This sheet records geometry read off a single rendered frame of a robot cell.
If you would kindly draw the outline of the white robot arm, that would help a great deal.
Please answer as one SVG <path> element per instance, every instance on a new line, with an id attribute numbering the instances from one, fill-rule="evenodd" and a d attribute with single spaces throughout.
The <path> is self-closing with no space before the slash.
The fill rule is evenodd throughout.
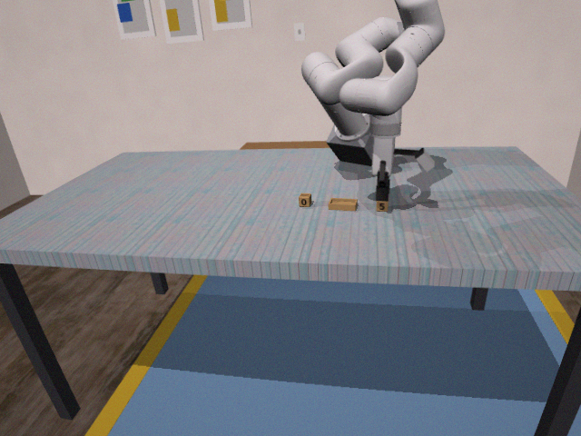
<path id="1" fill-rule="evenodd" d="M 416 89 L 418 67 L 444 38 L 438 0 L 394 1 L 401 21 L 379 17 L 338 43 L 341 69 L 322 52 L 302 62 L 303 79 L 341 141 L 355 141 L 368 130 L 381 136 L 399 134 L 402 106 Z M 379 76 L 385 49 L 389 68 L 398 72 L 394 76 Z"/>

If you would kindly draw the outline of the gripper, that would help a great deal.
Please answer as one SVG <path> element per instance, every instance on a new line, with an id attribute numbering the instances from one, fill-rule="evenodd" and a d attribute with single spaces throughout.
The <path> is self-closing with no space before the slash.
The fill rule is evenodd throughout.
<path id="1" fill-rule="evenodd" d="M 389 200 L 389 177 L 394 162 L 395 139 L 400 136 L 400 133 L 389 136 L 371 133 L 369 135 L 374 137 L 371 175 L 374 176 L 378 173 L 376 201 L 387 202 Z"/>

